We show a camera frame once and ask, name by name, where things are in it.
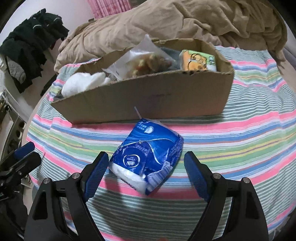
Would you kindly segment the grey glove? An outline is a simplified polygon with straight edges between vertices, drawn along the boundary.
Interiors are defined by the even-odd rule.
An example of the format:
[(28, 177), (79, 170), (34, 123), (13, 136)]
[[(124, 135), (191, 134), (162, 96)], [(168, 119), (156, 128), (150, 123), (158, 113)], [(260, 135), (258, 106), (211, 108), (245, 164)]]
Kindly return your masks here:
[(167, 48), (167, 47), (161, 47), (161, 49), (167, 53), (171, 58), (173, 58), (175, 61), (171, 64), (171, 66), (168, 68), (168, 70), (180, 70), (180, 51)]

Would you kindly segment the striped colourful towel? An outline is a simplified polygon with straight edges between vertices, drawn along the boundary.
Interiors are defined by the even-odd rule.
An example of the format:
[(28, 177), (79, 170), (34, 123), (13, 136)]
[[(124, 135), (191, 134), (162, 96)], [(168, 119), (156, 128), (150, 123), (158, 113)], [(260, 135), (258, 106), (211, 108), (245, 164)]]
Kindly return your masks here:
[[(183, 152), (194, 152), (211, 171), (252, 181), (273, 239), (295, 209), (295, 93), (267, 51), (217, 50), (235, 71), (222, 114), (163, 124), (183, 137)], [(62, 69), (28, 127), (26, 141), (42, 157), (31, 173), (36, 186), (80, 172), (101, 151), (112, 155), (135, 126), (121, 121), (74, 127), (56, 111), (51, 103), (77, 69), (73, 64)], [(106, 172), (87, 206), (106, 240), (187, 240), (206, 203), (180, 160), (150, 196)]]

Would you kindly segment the grey hanging garment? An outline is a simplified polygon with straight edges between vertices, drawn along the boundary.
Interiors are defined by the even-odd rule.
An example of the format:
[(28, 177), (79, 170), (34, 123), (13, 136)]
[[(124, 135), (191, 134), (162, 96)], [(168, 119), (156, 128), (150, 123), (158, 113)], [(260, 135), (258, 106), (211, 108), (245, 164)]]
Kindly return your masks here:
[(20, 84), (24, 83), (26, 80), (24, 69), (8, 56), (6, 56), (6, 60), (11, 77), (15, 78)]

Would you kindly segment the white sock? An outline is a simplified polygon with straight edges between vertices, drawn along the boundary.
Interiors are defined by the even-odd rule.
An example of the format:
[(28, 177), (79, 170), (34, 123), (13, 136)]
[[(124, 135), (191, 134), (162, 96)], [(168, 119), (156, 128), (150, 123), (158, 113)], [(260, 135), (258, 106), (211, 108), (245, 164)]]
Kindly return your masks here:
[(63, 85), (61, 94), (63, 97), (70, 97), (87, 90), (91, 90), (111, 82), (104, 72), (97, 72), (93, 75), (90, 73), (77, 72)]

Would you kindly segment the black hanging clothes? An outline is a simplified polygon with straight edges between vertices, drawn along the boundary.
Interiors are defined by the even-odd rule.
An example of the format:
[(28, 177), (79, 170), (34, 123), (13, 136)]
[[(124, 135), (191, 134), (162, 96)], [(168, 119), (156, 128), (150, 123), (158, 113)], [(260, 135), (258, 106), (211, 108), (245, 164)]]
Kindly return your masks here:
[(63, 26), (62, 18), (48, 13), (46, 9), (41, 9), (25, 19), (9, 33), (1, 45), (1, 56), (4, 57), (9, 75), (6, 56), (25, 71), (26, 80), (22, 84), (11, 77), (19, 93), (31, 86), (33, 79), (42, 76), (42, 66), (47, 61), (44, 52), (53, 49), (56, 42), (64, 40), (68, 33), (69, 30)]

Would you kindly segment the blue tissue pack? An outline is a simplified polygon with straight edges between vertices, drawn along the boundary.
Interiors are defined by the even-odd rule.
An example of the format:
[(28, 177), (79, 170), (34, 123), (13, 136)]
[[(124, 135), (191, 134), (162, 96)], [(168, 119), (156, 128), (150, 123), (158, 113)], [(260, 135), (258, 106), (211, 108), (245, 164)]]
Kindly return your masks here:
[(141, 118), (113, 153), (109, 169), (137, 192), (150, 195), (180, 159), (184, 139), (160, 121)]

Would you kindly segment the brown cardboard box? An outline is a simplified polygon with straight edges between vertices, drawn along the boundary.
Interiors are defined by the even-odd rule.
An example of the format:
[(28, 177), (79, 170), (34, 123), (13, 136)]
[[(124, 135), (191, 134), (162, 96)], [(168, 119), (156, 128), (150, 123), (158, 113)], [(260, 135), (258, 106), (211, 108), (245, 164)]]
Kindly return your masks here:
[(175, 70), (122, 80), (52, 102), (73, 124), (180, 118), (222, 113), (234, 78), (229, 61), (212, 44), (198, 39), (155, 42), (158, 47), (189, 49), (215, 57), (216, 71)]

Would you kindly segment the clear snack bag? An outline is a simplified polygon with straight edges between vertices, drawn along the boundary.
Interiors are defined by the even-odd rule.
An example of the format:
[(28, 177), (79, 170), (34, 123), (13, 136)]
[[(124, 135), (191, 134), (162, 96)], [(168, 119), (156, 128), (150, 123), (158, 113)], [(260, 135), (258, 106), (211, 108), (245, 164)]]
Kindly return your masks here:
[(103, 71), (112, 74), (118, 81), (168, 71), (177, 66), (177, 61), (157, 47), (148, 34), (135, 47), (128, 50)]

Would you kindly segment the pink curtain left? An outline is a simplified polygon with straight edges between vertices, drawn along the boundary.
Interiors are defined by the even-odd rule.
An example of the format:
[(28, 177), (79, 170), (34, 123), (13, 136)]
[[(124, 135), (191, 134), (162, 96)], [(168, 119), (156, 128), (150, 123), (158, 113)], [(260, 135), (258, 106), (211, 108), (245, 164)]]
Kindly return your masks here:
[(124, 13), (132, 9), (128, 0), (87, 0), (96, 19)]

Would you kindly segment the yellow cartoon tissue pack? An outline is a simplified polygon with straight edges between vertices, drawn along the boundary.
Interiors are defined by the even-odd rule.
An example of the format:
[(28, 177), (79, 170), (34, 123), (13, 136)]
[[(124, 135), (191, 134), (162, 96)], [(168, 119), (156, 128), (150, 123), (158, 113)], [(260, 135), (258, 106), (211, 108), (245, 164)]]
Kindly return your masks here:
[(193, 50), (179, 54), (180, 68), (184, 71), (217, 71), (215, 56)]

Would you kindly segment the tan rumpled duvet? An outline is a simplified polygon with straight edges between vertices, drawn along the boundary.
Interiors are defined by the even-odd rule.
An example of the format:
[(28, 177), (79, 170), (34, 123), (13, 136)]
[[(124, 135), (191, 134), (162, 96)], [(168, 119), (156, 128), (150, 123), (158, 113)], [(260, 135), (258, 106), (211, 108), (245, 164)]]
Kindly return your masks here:
[(268, 50), (280, 61), (287, 42), (285, 23), (268, 1), (145, 1), (77, 27), (60, 45), (54, 69), (137, 45), (145, 35)]

